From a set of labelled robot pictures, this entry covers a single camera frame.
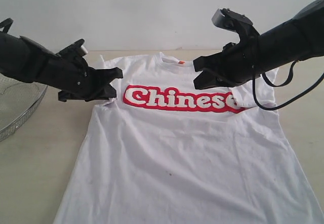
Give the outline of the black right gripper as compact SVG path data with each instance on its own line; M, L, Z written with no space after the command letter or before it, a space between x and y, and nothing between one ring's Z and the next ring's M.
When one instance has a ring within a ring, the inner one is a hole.
M200 72L193 80L195 89L236 87L251 80L253 70L258 77L267 72L261 61L259 35L253 30L247 40L241 39L233 46L227 44L222 52L194 59L194 71Z

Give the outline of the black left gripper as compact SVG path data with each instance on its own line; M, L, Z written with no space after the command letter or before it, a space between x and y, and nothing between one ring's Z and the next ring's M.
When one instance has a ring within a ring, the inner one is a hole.
M58 100L61 102L116 98L116 89L110 83L124 77L118 67L94 69L84 57L77 54L65 54L57 59L50 59L45 74L45 84L60 90Z

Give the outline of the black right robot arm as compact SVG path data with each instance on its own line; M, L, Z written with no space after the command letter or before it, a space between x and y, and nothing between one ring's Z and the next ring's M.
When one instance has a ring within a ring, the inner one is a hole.
M196 89L235 87L292 61L323 56L323 0L316 0L292 19L260 34L245 15L218 9L212 17L218 27L238 34L219 53L193 61L200 74Z

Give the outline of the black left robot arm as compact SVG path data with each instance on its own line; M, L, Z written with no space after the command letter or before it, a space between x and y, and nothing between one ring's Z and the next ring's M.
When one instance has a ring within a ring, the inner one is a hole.
M14 37L13 19L1 21L1 74L25 83L38 82L59 89L58 100L109 100L117 92L111 82L123 72L114 67L95 69L85 60L84 39L53 53L25 36Z

